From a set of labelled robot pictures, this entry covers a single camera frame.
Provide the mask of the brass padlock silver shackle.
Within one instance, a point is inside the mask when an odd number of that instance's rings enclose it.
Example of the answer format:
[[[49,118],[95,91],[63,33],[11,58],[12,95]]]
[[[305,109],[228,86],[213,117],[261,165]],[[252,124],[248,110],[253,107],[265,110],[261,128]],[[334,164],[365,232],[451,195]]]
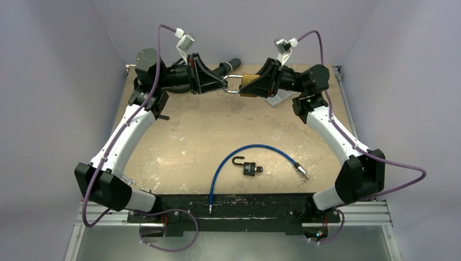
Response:
[[[250,94],[250,93],[247,93],[247,92],[244,92],[243,94],[240,92],[245,86],[249,85],[249,83],[251,83],[252,81],[256,80],[257,78],[259,78],[260,75],[258,74],[242,74],[242,75],[237,75],[237,74],[230,74],[230,75],[227,75],[227,76],[224,76],[223,79],[227,79],[227,78],[237,78],[237,79],[241,79],[241,84],[240,84],[240,87],[239,87],[239,91],[235,91],[235,90],[228,90],[226,88],[223,89],[224,92],[228,93],[228,94],[235,94],[235,95],[240,95],[241,97],[254,97],[256,98],[257,95],[254,95],[254,94]]]

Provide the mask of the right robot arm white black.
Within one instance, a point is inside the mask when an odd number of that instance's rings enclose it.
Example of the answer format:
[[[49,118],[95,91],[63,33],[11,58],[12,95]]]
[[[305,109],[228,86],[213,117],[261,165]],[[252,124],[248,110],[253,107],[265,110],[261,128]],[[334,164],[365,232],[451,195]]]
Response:
[[[256,74],[244,74],[239,86],[240,95],[248,97],[269,98],[279,90],[299,92],[292,99],[295,115],[322,137],[342,164],[334,185],[309,199],[305,214],[312,221],[319,221],[327,209],[357,202],[384,189],[384,153],[370,150],[334,116],[331,102],[324,98],[329,79],[329,69],[324,65],[296,72],[268,58]]]

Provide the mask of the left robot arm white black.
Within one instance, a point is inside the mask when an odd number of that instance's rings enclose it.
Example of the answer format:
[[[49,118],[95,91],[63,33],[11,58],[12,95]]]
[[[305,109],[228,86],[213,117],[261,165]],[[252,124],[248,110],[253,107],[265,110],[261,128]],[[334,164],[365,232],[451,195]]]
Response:
[[[224,89],[227,82],[223,77],[240,65],[241,60],[234,58],[211,70],[193,53],[167,67],[154,48],[140,51],[134,90],[122,120],[97,155],[74,170],[84,199],[115,211],[140,210],[148,222],[158,221],[162,207],[155,203],[154,194],[131,187],[134,181],[124,174],[128,160],[142,136],[162,116],[170,91],[205,94]]]

